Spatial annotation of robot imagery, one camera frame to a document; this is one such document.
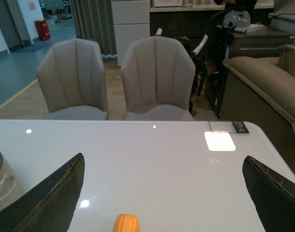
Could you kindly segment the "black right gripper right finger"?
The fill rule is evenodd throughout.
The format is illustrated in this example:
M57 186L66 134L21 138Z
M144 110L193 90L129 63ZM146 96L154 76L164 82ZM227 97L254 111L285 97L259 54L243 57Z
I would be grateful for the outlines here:
M252 156L242 173L265 231L295 232L295 183Z

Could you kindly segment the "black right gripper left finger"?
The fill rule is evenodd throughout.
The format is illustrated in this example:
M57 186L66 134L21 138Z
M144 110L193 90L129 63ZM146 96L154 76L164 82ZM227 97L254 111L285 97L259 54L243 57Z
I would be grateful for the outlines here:
M85 159L78 153L0 211L0 232L66 232L83 186Z

